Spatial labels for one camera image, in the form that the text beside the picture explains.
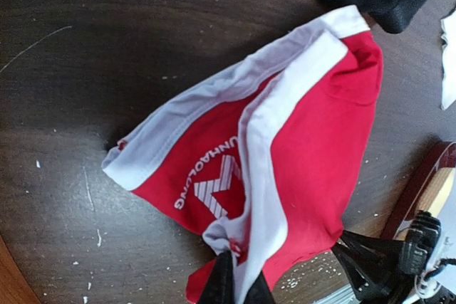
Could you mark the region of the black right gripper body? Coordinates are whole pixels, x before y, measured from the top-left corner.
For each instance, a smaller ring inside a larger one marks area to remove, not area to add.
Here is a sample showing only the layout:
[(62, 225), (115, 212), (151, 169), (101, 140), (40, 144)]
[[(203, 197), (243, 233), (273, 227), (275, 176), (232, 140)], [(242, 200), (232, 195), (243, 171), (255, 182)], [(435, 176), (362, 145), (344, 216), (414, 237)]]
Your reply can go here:
[(410, 294), (404, 303), (454, 303), (455, 291), (443, 285), (445, 269), (455, 265), (455, 259), (445, 254), (450, 240), (439, 219), (428, 211), (419, 211), (407, 229), (399, 269), (413, 277)]

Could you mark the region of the red white underwear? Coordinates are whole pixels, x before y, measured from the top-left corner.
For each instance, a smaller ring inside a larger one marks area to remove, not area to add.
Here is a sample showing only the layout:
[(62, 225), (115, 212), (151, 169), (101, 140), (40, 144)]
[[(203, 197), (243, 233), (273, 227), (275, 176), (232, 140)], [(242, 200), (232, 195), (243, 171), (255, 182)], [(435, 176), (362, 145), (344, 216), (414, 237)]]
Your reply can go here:
[(235, 303), (329, 250), (356, 188), (383, 56), (354, 5), (295, 28), (176, 95), (103, 171), (232, 257)]

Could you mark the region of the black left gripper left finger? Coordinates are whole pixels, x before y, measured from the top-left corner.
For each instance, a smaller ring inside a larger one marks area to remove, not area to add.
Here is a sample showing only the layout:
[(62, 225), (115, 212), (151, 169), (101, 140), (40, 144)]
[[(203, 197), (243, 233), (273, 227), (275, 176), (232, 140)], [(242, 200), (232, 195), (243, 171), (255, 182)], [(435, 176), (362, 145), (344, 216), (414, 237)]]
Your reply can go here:
[(202, 291), (202, 304), (232, 304), (234, 281), (232, 253), (218, 255), (216, 263)]

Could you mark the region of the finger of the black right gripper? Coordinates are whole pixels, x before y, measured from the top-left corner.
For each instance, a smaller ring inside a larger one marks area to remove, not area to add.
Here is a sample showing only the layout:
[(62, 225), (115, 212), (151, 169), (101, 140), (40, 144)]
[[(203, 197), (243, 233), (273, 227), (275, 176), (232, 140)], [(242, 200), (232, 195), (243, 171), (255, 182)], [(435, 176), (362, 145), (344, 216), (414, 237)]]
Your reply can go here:
[(405, 299), (413, 277), (399, 269), (404, 243), (344, 231), (332, 248), (357, 299)]

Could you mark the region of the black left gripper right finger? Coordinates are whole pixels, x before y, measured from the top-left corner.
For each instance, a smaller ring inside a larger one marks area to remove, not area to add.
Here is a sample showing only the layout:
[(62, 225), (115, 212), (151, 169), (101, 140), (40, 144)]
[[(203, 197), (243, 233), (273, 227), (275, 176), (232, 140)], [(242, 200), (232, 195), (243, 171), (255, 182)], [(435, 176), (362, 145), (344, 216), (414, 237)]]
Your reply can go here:
[(245, 304), (275, 304), (274, 297), (267, 285), (263, 272), (255, 280), (247, 296)]

